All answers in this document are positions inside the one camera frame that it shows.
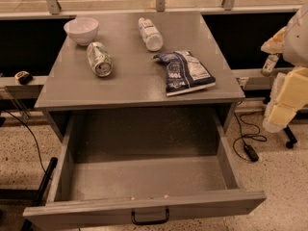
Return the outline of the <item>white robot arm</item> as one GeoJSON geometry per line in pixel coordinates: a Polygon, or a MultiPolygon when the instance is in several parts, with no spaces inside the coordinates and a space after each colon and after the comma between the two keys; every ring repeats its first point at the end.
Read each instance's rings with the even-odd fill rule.
{"type": "Polygon", "coordinates": [[[308,4],[304,4],[273,37],[261,46],[263,52],[281,54],[294,66],[288,74],[278,73],[271,88],[263,127],[280,132],[308,104],[308,4]]]}

